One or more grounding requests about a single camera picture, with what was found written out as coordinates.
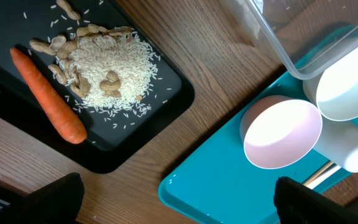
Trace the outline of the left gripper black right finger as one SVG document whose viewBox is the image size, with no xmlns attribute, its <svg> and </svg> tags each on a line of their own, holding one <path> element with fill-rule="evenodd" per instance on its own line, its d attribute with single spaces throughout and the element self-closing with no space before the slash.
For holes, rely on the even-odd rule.
<svg viewBox="0 0 358 224">
<path fill-rule="evenodd" d="M 273 203 L 281 224 L 358 224 L 358 215 L 289 177 L 276 181 Z"/>
</svg>

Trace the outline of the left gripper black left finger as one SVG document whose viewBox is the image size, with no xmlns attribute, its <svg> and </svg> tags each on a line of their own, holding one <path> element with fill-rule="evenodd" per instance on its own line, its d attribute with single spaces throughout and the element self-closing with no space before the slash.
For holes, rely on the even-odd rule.
<svg viewBox="0 0 358 224">
<path fill-rule="evenodd" d="M 0 223 L 76 223 L 84 194 L 76 172 L 27 195 L 0 182 Z"/>
</svg>

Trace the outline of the pink bowl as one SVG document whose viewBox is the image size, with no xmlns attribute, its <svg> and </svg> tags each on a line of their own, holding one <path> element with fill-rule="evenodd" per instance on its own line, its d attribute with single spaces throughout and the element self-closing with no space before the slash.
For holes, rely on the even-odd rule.
<svg viewBox="0 0 358 224">
<path fill-rule="evenodd" d="M 321 113 L 306 100 L 266 96 L 246 110 L 239 126 L 248 161 L 261 169 L 289 166 L 309 153 L 323 127 Z"/>
</svg>

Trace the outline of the white cup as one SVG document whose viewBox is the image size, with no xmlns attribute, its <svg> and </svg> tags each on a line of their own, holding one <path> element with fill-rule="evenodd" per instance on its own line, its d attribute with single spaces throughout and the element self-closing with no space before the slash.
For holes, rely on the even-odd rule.
<svg viewBox="0 0 358 224">
<path fill-rule="evenodd" d="M 358 172 L 358 126 L 352 121 L 323 118 L 321 135 L 313 149 L 348 172 Z"/>
</svg>

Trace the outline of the wooden chopstick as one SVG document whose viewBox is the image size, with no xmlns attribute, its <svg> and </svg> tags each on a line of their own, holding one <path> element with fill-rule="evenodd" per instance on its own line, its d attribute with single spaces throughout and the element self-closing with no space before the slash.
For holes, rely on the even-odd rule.
<svg viewBox="0 0 358 224">
<path fill-rule="evenodd" d="M 321 172 L 325 171 L 327 168 L 331 167 L 332 165 L 334 165 L 333 161 L 329 161 L 327 162 L 324 166 L 322 166 L 319 170 L 317 170 L 312 176 L 310 176 L 308 179 L 310 179 L 311 177 L 316 177 L 317 175 L 319 175 Z"/>
</svg>

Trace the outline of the white bowl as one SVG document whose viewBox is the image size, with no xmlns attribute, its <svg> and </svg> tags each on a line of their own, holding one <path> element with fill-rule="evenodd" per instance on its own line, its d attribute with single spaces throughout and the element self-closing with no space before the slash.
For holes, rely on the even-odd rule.
<svg viewBox="0 0 358 224">
<path fill-rule="evenodd" d="M 303 91 L 327 119 L 358 118 L 358 47 L 320 75 L 304 80 Z"/>
</svg>

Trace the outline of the white plastic fork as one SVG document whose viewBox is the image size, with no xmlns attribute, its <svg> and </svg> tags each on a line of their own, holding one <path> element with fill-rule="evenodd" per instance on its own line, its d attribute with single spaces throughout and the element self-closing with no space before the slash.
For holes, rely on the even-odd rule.
<svg viewBox="0 0 358 224">
<path fill-rule="evenodd" d="M 304 186 L 308 187 L 309 189 L 316 188 L 319 184 L 324 182 L 328 177 L 331 177 L 333 174 L 335 174 L 338 170 L 340 170 L 341 167 L 338 165 L 332 165 L 331 167 L 327 168 L 325 171 L 321 172 L 316 177 L 311 177 L 307 181 L 304 182 Z"/>
</svg>

